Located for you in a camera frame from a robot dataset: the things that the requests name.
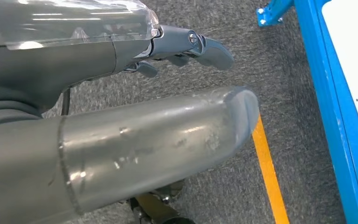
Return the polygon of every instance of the yellow tape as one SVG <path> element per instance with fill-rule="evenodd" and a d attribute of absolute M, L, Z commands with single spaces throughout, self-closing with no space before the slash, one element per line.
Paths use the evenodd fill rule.
<path fill-rule="evenodd" d="M 267 189 L 269 202 L 271 204 L 272 213 L 274 214 L 276 224 L 289 224 L 289 218 L 286 213 L 285 204 L 283 202 L 281 190 L 279 188 L 278 179 L 276 177 L 274 164 L 272 162 L 271 153 L 269 151 L 267 137 L 264 132 L 262 119 L 259 116 L 256 129 L 253 131 L 253 141 L 257 157 L 259 158 L 260 168 L 264 183 Z"/>

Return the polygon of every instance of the robotic hand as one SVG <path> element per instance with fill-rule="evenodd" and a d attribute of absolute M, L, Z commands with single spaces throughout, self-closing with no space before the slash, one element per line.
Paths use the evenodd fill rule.
<path fill-rule="evenodd" d="M 41 117 L 85 80 L 152 77 L 146 60 L 189 58 L 233 63 L 219 42 L 159 25 L 138 0 L 0 0 L 0 224 L 56 224 L 234 155 L 259 114 L 244 87 Z"/>
<path fill-rule="evenodd" d="M 205 66 L 228 70 L 234 59 L 229 51 L 218 41 L 196 34 L 193 30 L 160 25 L 158 35 L 151 40 L 146 51 L 136 59 L 168 60 L 179 67 L 187 64 L 189 58 Z M 155 77 L 157 70 L 148 62 L 140 61 L 124 69 L 138 71 L 147 77 Z"/>

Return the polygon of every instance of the clear plastic cover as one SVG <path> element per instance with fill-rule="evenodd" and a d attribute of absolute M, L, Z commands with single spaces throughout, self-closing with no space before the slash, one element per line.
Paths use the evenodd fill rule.
<path fill-rule="evenodd" d="M 0 34 L 9 49 L 148 40 L 158 18 L 139 0 L 0 0 Z"/>

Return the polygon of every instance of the metal screw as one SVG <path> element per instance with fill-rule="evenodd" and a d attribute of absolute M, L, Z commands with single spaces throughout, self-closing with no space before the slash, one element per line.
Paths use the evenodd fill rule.
<path fill-rule="evenodd" d="M 195 43 L 197 41 L 197 37 L 195 34 L 190 34 L 189 35 L 189 41 L 190 43 Z"/>
<path fill-rule="evenodd" d="M 161 200 L 162 200 L 162 202 L 163 202 L 164 204 L 169 204 L 169 202 L 170 202 L 170 197 L 169 197 L 168 195 L 166 195 L 166 196 L 163 197 Z"/>

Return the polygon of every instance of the blue shelf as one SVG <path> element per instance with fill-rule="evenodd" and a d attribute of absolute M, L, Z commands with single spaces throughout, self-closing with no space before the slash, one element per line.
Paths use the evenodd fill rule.
<path fill-rule="evenodd" d="M 296 8 L 345 217 L 358 224 L 358 113 L 322 15 L 328 1 L 272 0 L 269 15 L 256 14 L 260 26 L 275 25 Z"/>

